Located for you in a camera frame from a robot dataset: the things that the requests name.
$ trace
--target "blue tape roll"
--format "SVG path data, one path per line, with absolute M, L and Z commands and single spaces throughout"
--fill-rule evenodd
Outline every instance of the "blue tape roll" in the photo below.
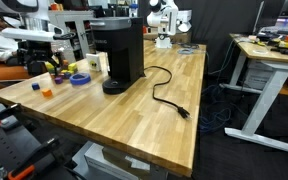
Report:
M 77 73 L 70 77 L 73 85 L 83 85 L 91 81 L 91 76 L 87 73 Z

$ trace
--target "black floor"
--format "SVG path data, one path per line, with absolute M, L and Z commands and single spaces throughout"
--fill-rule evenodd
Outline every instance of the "black floor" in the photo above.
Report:
M 211 91 L 204 91 L 194 179 L 288 180 L 288 152 L 229 137 L 224 133 L 224 127 L 242 129 L 246 115 L 252 110 L 257 98 L 258 95 L 230 90 L 220 91 L 213 88 Z M 222 121 L 217 118 L 217 121 L 206 126 L 212 119 L 211 115 L 214 117 L 214 112 L 223 109 L 227 110 L 221 113 L 223 116 L 218 116 Z M 279 95 L 276 98 L 256 133 L 288 142 L 288 96 Z

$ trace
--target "coffee maker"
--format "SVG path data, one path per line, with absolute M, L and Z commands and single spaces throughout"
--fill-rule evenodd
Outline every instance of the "coffee maker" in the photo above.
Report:
M 90 21 L 95 49 L 107 53 L 106 94 L 120 94 L 144 76 L 143 19 L 104 17 Z

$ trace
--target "wooden table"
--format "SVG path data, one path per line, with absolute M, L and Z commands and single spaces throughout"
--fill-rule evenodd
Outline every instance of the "wooden table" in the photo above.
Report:
M 102 82 L 108 75 L 103 59 L 102 72 L 90 71 L 85 60 L 77 62 L 79 72 L 90 73 L 88 84 L 72 86 L 66 80 L 56 85 L 45 73 L 1 89 L 0 102 L 21 103 L 27 111 L 57 126 L 190 177 L 205 53 L 181 55 L 178 49 L 177 45 L 156 49 L 153 42 L 144 41 L 144 66 L 162 66 L 173 73 L 169 84 L 156 89 L 156 96 L 183 106 L 191 120 L 183 119 L 174 107 L 153 100 L 153 85 L 169 78 L 159 69 L 146 70 L 146 77 L 122 94 L 104 94 Z M 35 82 L 50 88 L 53 96 L 45 98 L 40 91 L 33 91 L 31 84 Z
M 271 47 L 263 47 L 250 42 L 242 42 L 240 37 L 232 36 L 232 38 L 235 43 L 238 43 L 237 45 L 241 49 L 241 53 L 237 60 L 230 83 L 221 84 L 221 86 L 239 91 L 243 90 L 252 93 L 259 93 L 260 96 L 243 129 L 237 130 L 233 128 L 225 128 L 225 133 L 229 136 L 246 141 L 288 151 L 288 143 L 255 134 L 255 131 L 261 124 L 264 116 L 273 104 L 288 77 L 288 55 L 279 52 L 272 52 L 270 51 Z M 273 68 L 272 75 L 266 83 L 263 91 L 236 85 L 246 58 L 256 59 Z

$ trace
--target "black curtain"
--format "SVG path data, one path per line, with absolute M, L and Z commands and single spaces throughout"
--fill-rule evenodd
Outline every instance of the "black curtain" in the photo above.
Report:
M 257 12 L 263 0 L 175 0 L 179 10 L 192 10 L 192 42 L 207 45 L 208 73 L 221 68 L 231 43 L 229 33 L 250 34 L 253 31 Z M 285 0 L 265 0 L 265 9 L 273 14 L 280 11 Z M 149 15 L 149 0 L 139 1 L 140 16 Z M 222 73 L 231 74 L 234 60 Z

